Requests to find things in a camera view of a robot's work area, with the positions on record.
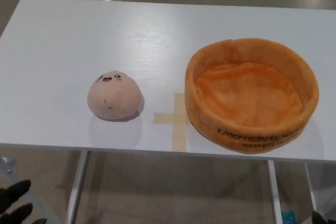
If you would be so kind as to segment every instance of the pink plush ball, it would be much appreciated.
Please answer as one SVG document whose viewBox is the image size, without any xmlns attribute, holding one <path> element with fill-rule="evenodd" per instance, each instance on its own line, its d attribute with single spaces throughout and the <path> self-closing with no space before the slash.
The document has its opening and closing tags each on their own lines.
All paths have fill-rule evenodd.
<svg viewBox="0 0 336 224">
<path fill-rule="evenodd" d="M 89 89 L 87 100 L 89 109 L 97 117 L 117 120 L 137 112 L 141 92 L 137 83 L 127 74 L 112 71 L 94 81 Z"/>
</svg>

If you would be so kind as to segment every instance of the floor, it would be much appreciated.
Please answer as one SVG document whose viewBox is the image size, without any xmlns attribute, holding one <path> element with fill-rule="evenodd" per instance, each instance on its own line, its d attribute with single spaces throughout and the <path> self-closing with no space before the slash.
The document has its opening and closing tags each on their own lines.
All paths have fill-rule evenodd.
<svg viewBox="0 0 336 224">
<path fill-rule="evenodd" d="M 0 34 L 18 1 L 0 0 Z M 336 9 L 336 0 L 115 1 Z M 0 155 L 17 157 L 15 173 L 32 179 L 33 190 L 65 216 L 78 152 L 1 148 Z M 303 221 L 312 211 L 303 164 L 277 162 L 276 170 L 282 209 L 294 210 Z M 8 183 L 0 179 L 0 185 Z M 36 209 L 30 220 L 40 216 Z M 159 153 L 92 153 L 76 223 L 274 223 L 267 166 Z"/>
</svg>

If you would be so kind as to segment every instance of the orange fabric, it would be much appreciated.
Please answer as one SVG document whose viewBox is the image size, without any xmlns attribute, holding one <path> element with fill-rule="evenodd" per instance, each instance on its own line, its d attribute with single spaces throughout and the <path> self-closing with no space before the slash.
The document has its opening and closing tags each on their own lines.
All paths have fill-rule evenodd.
<svg viewBox="0 0 336 224">
<path fill-rule="evenodd" d="M 319 100 L 308 64 L 265 39 L 224 40 L 190 59 L 188 117 L 209 140 L 243 153 L 282 146 L 301 134 Z"/>
<path fill-rule="evenodd" d="M 272 127 L 302 111 L 292 82 L 278 70 L 259 64 L 220 65 L 196 80 L 206 106 L 222 119 L 251 127 Z"/>
</svg>

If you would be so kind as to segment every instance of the black glove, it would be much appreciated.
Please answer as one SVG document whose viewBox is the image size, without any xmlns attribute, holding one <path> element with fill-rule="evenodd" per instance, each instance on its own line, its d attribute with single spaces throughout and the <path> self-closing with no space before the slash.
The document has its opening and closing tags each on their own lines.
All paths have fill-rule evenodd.
<svg viewBox="0 0 336 224">
<path fill-rule="evenodd" d="M 312 224 L 336 224 L 334 220 L 326 221 L 318 212 L 313 211 L 311 215 Z"/>
<path fill-rule="evenodd" d="M 5 211 L 21 196 L 29 191 L 30 180 L 18 182 L 7 189 L 0 188 L 0 224 L 21 224 L 32 212 L 33 204 L 25 204 L 13 212 L 7 214 Z M 38 219 L 32 224 L 45 224 L 47 219 Z"/>
</svg>

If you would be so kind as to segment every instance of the tape cross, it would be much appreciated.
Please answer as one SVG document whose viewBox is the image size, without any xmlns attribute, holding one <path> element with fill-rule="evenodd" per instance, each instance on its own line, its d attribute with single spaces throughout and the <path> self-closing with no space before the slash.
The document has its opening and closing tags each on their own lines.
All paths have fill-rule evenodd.
<svg viewBox="0 0 336 224">
<path fill-rule="evenodd" d="M 173 151 L 186 152 L 190 121 L 185 110 L 184 93 L 175 94 L 174 113 L 154 113 L 153 124 L 173 125 Z"/>
</svg>

